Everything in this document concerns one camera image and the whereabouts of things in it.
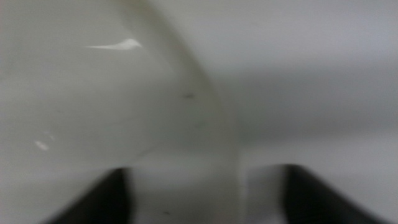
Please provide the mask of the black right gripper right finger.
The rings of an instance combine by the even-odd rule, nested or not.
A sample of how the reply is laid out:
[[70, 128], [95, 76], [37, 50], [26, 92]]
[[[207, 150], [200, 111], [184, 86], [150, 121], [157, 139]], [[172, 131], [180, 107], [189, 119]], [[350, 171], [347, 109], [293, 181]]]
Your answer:
[[282, 208], [288, 224], [385, 224], [302, 166], [288, 164]]

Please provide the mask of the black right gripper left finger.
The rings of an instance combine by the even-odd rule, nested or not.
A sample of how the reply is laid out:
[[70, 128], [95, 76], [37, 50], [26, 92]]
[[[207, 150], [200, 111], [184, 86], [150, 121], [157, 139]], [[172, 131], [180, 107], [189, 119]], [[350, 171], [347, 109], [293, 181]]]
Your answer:
[[132, 193], [127, 169], [112, 170], [81, 198], [45, 224], [129, 224]]

